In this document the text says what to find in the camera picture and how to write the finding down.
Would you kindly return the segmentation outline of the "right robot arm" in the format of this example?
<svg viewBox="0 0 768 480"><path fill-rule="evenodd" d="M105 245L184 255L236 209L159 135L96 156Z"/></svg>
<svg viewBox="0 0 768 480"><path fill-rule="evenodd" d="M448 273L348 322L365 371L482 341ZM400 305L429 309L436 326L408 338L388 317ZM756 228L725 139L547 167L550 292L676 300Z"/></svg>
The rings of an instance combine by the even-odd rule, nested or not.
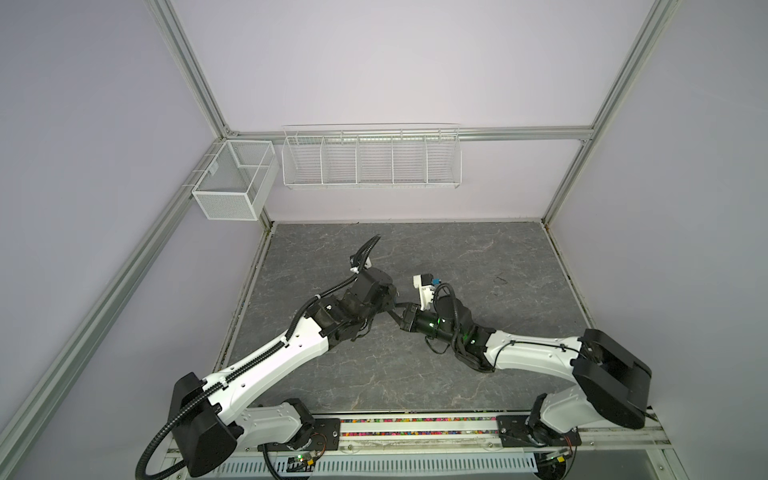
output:
<svg viewBox="0 0 768 480"><path fill-rule="evenodd" d="M644 427L652 370L605 332L516 335L476 323L448 283L418 282L416 287L419 302L399 302L389 312L402 330L423 335L427 343L443 343L479 373L522 370L569 382L566 390L536 398L526 421L531 434L564 435L599 420L633 430Z"/></svg>

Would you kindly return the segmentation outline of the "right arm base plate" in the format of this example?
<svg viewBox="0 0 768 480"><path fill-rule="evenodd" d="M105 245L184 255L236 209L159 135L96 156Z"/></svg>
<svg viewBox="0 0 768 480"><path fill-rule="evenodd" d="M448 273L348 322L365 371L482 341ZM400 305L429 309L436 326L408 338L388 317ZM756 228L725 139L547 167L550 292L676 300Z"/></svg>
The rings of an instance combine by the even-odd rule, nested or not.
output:
<svg viewBox="0 0 768 480"><path fill-rule="evenodd" d="M503 447L578 447L582 445L579 433L573 429L558 433L543 423L527 424L527 415L503 414L496 416L498 435Z"/></svg>

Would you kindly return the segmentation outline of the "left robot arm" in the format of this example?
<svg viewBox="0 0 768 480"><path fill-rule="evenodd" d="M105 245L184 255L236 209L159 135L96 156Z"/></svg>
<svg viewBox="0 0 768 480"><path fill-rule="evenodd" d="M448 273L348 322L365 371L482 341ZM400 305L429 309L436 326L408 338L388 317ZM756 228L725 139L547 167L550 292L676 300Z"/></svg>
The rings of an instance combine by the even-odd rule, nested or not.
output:
<svg viewBox="0 0 768 480"><path fill-rule="evenodd" d="M250 404L288 374L345 341L370 332L374 318L392 310L397 296L392 278L372 267L375 235L350 257L351 276L307 300L287 330L239 362L204 378L190 372L176 381L168 419L149 441L135 467L138 479L166 479L185 469L201 477L224 463L245 440L258 445L308 445L315 419L299 399L259 407ZM171 437L182 459L155 474L147 468L161 443Z"/></svg>

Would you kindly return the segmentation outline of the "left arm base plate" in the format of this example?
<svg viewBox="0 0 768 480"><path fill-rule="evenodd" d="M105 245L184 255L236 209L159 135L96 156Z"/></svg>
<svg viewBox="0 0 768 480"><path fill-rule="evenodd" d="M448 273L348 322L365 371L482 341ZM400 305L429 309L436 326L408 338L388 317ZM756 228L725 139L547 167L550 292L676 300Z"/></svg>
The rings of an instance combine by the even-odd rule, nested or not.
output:
<svg viewBox="0 0 768 480"><path fill-rule="evenodd" d="M341 440L340 418L319 418L304 425L287 443L281 444L284 450L325 450L336 451Z"/></svg>

